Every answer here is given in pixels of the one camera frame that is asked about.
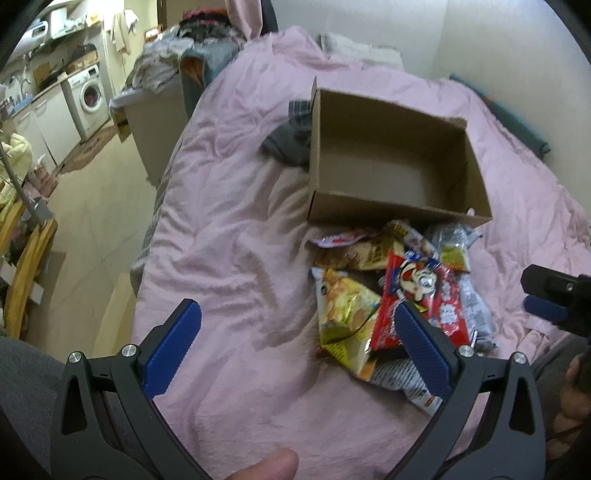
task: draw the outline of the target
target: yellow snack bag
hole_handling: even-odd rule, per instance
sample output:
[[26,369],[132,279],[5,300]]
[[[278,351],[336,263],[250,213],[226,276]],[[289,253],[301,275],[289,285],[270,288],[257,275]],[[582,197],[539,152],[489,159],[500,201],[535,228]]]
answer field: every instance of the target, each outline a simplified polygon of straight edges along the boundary
[[340,342],[327,343],[322,348],[355,375],[359,375],[369,359],[371,335],[378,312],[374,313],[352,336]]
[[404,255],[404,246],[400,240],[391,234],[379,234],[346,247],[323,248],[314,266],[337,270],[386,270],[390,250],[397,255]]
[[321,345],[352,336],[378,310],[380,296],[365,285],[334,270],[327,270],[321,280],[317,273],[313,274],[320,282],[317,301]]

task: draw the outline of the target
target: human hand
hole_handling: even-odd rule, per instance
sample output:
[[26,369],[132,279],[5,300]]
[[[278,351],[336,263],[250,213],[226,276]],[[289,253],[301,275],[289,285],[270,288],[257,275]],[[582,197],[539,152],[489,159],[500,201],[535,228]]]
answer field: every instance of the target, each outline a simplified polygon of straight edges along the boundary
[[289,448],[276,450],[256,465],[230,475],[226,480],[293,480],[299,459]]
[[564,377],[564,387],[560,393],[561,412],[554,420],[553,438],[546,444],[549,460],[563,456],[574,443],[580,432],[580,426],[591,413],[591,398],[581,392],[574,384],[579,373],[580,355],[573,358]]

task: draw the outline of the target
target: open cardboard box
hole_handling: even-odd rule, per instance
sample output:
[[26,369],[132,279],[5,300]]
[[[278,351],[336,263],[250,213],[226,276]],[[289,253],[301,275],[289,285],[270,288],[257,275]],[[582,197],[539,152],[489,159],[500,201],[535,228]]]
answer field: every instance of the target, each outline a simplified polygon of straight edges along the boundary
[[316,80],[312,98],[309,222],[408,219],[422,228],[492,219],[463,119],[317,88]]

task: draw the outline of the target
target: rug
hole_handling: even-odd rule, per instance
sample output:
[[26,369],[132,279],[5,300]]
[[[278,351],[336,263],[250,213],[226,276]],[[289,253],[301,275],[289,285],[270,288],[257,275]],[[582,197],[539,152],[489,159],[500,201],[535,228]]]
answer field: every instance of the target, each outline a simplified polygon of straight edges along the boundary
[[86,167],[116,134],[117,127],[113,125],[96,131],[87,142],[74,147],[74,150],[63,161],[60,173],[68,173]]

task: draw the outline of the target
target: blue gripper pad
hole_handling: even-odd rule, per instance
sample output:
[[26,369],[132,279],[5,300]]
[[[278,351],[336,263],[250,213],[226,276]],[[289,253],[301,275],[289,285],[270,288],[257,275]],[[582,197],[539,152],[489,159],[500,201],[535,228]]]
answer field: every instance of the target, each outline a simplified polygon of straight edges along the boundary
[[534,295],[528,295],[523,301],[523,308],[526,312],[543,318],[554,324],[560,323],[569,316],[566,307],[552,301],[541,299]]
[[148,334],[140,346],[142,351],[150,351],[158,342],[143,366],[142,388],[148,398],[166,392],[200,329],[201,307],[185,299],[163,325]]
[[[453,357],[454,347],[451,341],[442,330],[431,326],[410,301],[404,301],[396,308],[394,328],[429,392],[447,401],[453,389],[452,381],[455,376],[453,370],[457,369],[457,360]],[[439,333],[444,338],[434,339],[433,336]],[[444,343],[446,351],[441,351],[438,343],[445,341],[449,345]]]

